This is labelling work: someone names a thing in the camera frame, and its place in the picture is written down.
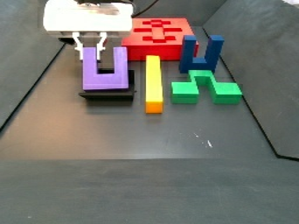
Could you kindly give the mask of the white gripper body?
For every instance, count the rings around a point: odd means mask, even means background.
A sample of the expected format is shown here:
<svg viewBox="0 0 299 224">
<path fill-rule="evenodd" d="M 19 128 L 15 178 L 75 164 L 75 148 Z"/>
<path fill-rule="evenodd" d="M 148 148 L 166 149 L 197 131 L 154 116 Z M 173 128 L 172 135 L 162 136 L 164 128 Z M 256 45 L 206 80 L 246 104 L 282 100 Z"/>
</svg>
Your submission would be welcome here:
<svg viewBox="0 0 299 224">
<path fill-rule="evenodd" d="M 73 32 L 95 37 L 125 37 L 131 31 L 133 5 L 121 0 L 47 0 L 42 27 L 55 38 L 70 38 Z"/>
</svg>

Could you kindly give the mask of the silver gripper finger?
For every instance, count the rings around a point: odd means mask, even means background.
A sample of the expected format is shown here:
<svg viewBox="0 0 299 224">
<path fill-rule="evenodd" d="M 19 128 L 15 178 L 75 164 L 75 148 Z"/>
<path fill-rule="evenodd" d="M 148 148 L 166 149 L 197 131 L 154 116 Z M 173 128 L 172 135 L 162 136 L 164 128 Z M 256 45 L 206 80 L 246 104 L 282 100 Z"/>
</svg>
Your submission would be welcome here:
<svg viewBox="0 0 299 224">
<path fill-rule="evenodd" d="M 79 42 L 79 33 L 77 31 L 71 33 L 71 38 L 75 43 L 74 50 L 78 52 L 78 59 L 82 60 L 82 43 Z"/>
<path fill-rule="evenodd" d="M 97 55 L 97 61 L 99 61 L 99 53 L 102 51 L 105 51 L 105 47 L 103 47 L 103 44 L 105 44 L 105 41 L 106 41 L 106 33 L 105 32 L 101 32 L 98 34 L 98 42 L 95 44 L 95 55 Z"/>
</svg>

